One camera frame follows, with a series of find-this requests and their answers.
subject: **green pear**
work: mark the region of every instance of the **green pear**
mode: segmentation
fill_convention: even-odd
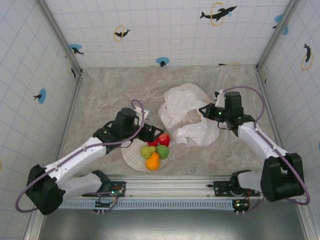
[[[151,155],[156,151],[155,146],[143,146],[140,150],[140,154],[145,159],[148,159],[151,157]]]
[[[156,146],[155,151],[160,155],[160,159],[166,159],[170,152],[169,148],[165,145]]]

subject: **white plastic bag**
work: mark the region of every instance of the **white plastic bag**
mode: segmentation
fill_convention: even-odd
[[[204,147],[217,140],[217,123],[198,111],[212,100],[197,85],[185,83],[173,87],[163,97],[165,103],[158,114],[176,143]]]

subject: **grid pattern wall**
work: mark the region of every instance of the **grid pattern wall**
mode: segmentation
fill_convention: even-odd
[[[257,64],[288,2],[46,0],[82,68]]]
[[[34,0],[0,1],[0,239],[21,239],[15,201],[30,168],[51,163],[75,79]],[[30,209],[24,197],[22,209]]]
[[[320,226],[320,1],[302,0],[266,67],[266,91],[284,147],[303,160]]]

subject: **red apple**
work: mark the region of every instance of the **red apple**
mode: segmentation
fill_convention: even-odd
[[[147,141],[146,143],[147,143],[149,146],[154,146],[154,147],[156,147],[156,146],[158,146],[158,142],[159,142],[159,140],[158,140],[158,138],[157,138],[155,141],[152,141],[152,142]]]
[[[161,134],[158,138],[160,145],[169,146],[170,143],[170,135],[168,133]]]

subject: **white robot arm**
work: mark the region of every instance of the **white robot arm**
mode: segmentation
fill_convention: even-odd
[[[142,117],[146,118],[148,114],[148,111],[141,114],[141,110],[139,107],[135,107],[134,110],[122,108],[114,121],[98,129],[82,146],[54,163],[45,167],[36,165],[30,170],[27,186],[32,186],[25,193],[43,215],[52,213],[63,201],[71,198],[96,192],[110,192],[115,183],[100,170],[81,177],[73,176],[94,160],[119,147],[130,137],[131,140],[138,138],[143,142],[153,142],[163,134],[162,129],[145,124],[144,121],[139,125],[139,120]],[[125,184],[117,182],[116,186],[124,188]]]
[[[235,172],[231,175],[230,184],[220,185],[224,188],[221,192],[224,194],[231,192],[234,196],[241,196],[248,189],[255,190],[263,193],[270,202],[303,195],[305,186],[300,183],[304,179],[301,157],[297,153],[288,153],[279,147],[259,128],[253,117],[244,114],[238,91],[220,90],[215,92],[215,95],[216,103],[201,107],[199,111],[205,118],[217,121],[218,127],[219,123],[226,123],[227,130],[244,140],[255,154],[264,160],[262,172],[256,173],[250,170]]]

